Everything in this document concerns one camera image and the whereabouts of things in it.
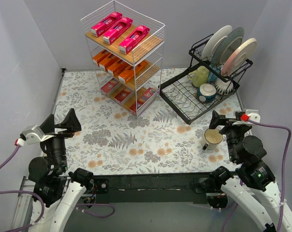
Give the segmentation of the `red 3D toothpaste box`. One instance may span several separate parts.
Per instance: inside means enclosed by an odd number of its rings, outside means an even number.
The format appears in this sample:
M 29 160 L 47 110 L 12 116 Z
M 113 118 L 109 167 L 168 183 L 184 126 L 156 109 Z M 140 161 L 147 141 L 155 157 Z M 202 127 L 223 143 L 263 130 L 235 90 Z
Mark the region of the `red 3D toothpaste box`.
M 101 93 L 109 97 L 120 86 L 121 86 L 121 83 L 117 79 L 112 78 L 103 87 L 101 87 Z
M 131 106 L 130 106 L 130 112 L 133 115 L 137 115 L 137 110 L 143 106 L 143 104 L 149 100 L 154 94 L 156 93 L 156 90 L 154 88 L 148 88 L 144 91 L 141 97 L 139 97 Z

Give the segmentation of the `orange toothpaste box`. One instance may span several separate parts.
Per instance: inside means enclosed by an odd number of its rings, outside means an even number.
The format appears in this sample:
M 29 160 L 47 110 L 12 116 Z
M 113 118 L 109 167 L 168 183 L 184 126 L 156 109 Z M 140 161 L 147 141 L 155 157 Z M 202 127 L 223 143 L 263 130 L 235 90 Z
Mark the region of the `orange toothpaste box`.
M 92 61 L 95 65 L 99 66 L 99 63 L 106 58 L 110 52 L 106 49 L 103 49 L 99 53 L 97 53 L 95 56 L 92 57 Z
M 145 68 L 148 65 L 148 61 L 143 60 L 141 63 L 139 63 L 136 67 L 130 66 L 126 67 L 119 75 L 119 81 L 121 83 L 127 83 L 129 82 L 135 74 L 138 74 L 143 68 Z
M 117 56 L 115 56 L 114 54 L 110 53 L 109 55 L 107 55 L 100 63 L 99 63 L 99 67 L 104 70 L 107 71 L 107 69 L 116 61 L 118 61 L 119 58 Z
M 115 63 L 113 63 L 110 67 L 108 67 L 107 72 L 112 76 L 116 76 L 120 72 L 122 72 L 127 66 L 128 66 L 128 63 L 126 63 L 125 61 L 121 59 L 118 59 Z

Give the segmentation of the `pink toothpaste box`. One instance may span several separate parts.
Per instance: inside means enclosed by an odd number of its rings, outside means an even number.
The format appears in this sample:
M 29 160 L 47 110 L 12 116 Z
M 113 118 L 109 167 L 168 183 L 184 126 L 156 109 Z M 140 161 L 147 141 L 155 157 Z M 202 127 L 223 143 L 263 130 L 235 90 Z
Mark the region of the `pink toothpaste box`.
M 131 27 L 132 23 L 133 19 L 129 17 L 122 17 L 107 32 L 103 34 L 103 42 L 111 45 Z
M 150 32 L 150 28 L 144 25 L 136 27 L 120 44 L 119 51 L 127 55 L 135 48 Z
M 122 18 L 122 13 L 112 12 L 107 17 L 103 18 L 97 24 L 92 26 L 90 32 L 93 36 L 99 37 L 104 34 L 112 25 Z

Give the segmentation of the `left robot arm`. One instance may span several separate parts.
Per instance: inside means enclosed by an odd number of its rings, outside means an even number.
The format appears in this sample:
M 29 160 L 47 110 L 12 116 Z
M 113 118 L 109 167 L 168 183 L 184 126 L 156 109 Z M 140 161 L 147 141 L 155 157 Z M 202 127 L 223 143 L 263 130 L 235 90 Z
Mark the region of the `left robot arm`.
M 93 174 L 84 169 L 70 172 L 70 184 L 65 190 L 67 156 L 65 139 L 81 131 L 81 124 L 71 108 L 61 123 L 50 114 L 41 125 L 22 131 L 16 145 L 39 143 L 42 157 L 35 157 L 28 165 L 28 178 L 35 183 L 32 201 L 30 232 L 62 232 L 83 193 L 94 187 Z

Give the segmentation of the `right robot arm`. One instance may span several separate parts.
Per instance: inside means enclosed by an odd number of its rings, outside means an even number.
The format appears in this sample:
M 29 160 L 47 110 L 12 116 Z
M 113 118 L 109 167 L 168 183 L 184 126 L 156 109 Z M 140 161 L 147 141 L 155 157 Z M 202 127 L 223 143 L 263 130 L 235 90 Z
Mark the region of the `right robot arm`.
M 257 110 L 236 112 L 234 118 L 212 113 L 211 130 L 221 126 L 225 135 L 229 159 L 238 167 L 230 172 L 224 166 L 197 178 L 191 174 L 93 175 L 84 169 L 70 172 L 71 182 L 84 186 L 95 194 L 122 189 L 159 190 L 186 189 L 196 193 L 226 193 L 242 207 L 263 232 L 292 232 L 292 211 L 285 201 L 285 186 L 278 184 L 263 161 L 266 150 L 262 141 L 247 132 L 260 125 Z

